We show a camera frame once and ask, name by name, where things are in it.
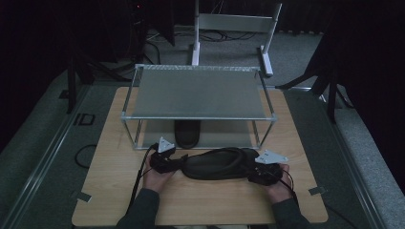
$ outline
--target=black object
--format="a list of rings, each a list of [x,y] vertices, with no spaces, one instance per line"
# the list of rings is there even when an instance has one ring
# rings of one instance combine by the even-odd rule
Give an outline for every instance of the black object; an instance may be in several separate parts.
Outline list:
[[[277,163],[260,164],[256,163],[255,170],[247,177],[247,180],[261,185],[277,183],[283,177],[283,170]]]
[[[200,140],[200,129],[199,120],[175,120],[176,143],[183,149],[195,147]]]
[[[182,168],[188,155],[182,156],[180,159],[170,159],[170,156],[176,152],[176,148],[158,153],[154,152],[151,155],[151,167],[161,174],[177,171]]]
[[[201,155],[190,156],[182,167],[189,178],[219,180],[247,177],[255,168],[255,150],[221,148]]]

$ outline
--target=black cloth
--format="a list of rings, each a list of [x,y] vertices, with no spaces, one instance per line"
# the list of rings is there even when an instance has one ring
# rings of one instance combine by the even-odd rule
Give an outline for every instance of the black cloth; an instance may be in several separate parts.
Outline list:
[[[159,209],[159,194],[142,188],[127,215],[119,220],[119,229],[155,228],[156,214]],[[272,205],[278,229],[311,228],[293,198]]]

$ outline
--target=wooden table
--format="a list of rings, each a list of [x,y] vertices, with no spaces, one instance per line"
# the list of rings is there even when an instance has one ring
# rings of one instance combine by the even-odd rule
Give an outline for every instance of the wooden table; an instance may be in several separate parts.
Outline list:
[[[75,226],[115,225],[128,207],[145,151],[133,149],[120,121],[127,92],[128,88],[117,90],[82,189],[82,193],[92,198],[89,202],[78,201],[72,218]],[[134,88],[131,98],[134,102],[131,104],[135,104],[137,92],[138,89]],[[289,158],[290,174],[303,215],[310,222],[324,222],[328,214],[320,195],[309,193],[309,189],[317,185],[284,95],[277,90],[269,90],[269,95],[279,120],[259,153],[269,149]],[[204,152],[206,150],[177,150],[172,158]],[[195,180],[184,176],[181,171],[175,173],[160,195],[156,219],[157,225],[273,222],[270,204],[260,185],[245,178]]]

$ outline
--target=person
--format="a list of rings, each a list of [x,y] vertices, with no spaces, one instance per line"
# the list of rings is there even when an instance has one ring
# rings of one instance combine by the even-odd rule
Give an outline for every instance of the person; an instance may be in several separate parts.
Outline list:
[[[151,169],[149,161],[150,157],[147,157],[143,187],[140,189],[133,205],[129,208],[128,213],[117,223],[117,229],[155,228],[155,219],[160,203],[160,192],[175,172],[160,174]],[[280,166],[284,171],[289,171],[288,165],[280,164]],[[282,181],[289,186],[291,185],[291,180],[288,178],[287,173],[283,173]],[[277,182],[263,187],[271,203],[278,229],[311,228],[309,221],[301,214],[291,191],[285,184]]]

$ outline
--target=gray carpet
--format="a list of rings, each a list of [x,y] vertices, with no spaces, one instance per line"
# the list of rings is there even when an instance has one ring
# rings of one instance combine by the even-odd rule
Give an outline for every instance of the gray carpet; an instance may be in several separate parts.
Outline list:
[[[299,76],[307,66],[309,59],[321,36],[312,34],[277,33],[270,46],[271,63],[274,76],[266,80],[274,86]],[[232,42],[202,42],[200,65],[216,66],[259,66],[257,48],[265,38],[257,34],[248,40]],[[171,47],[160,38],[151,40],[158,45],[161,64],[184,65],[189,63],[191,36],[177,36],[176,47]],[[146,54],[158,63],[157,51],[148,45]],[[35,165],[47,152],[58,127],[66,120],[75,120],[75,114],[66,114],[67,101],[58,98],[61,90],[66,89],[66,75],[58,77],[38,103],[35,111],[0,155],[0,178],[2,189],[1,218],[11,211],[24,183]],[[311,80],[300,86],[310,87]],[[80,191],[86,176],[86,169],[75,163],[75,154],[84,146],[96,144],[101,133],[115,90],[127,84],[117,83],[100,75],[95,85],[83,87],[88,90],[77,114],[95,115],[91,126],[70,124],[66,137],[57,147],[56,154],[46,175],[41,180],[35,195],[30,199],[14,228],[71,228],[71,217],[76,200],[74,191]],[[317,98],[302,91],[286,92],[288,105],[315,178],[328,191],[323,195],[325,202],[336,212],[350,219],[358,228],[370,228],[357,195],[344,170],[337,142],[333,138],[330,125]],[[82,151],[80,160],[88,163],[94,148]],[[326,223],[314,225],[315,228],[351,228],[342,217],[329,210],[330,219]]]

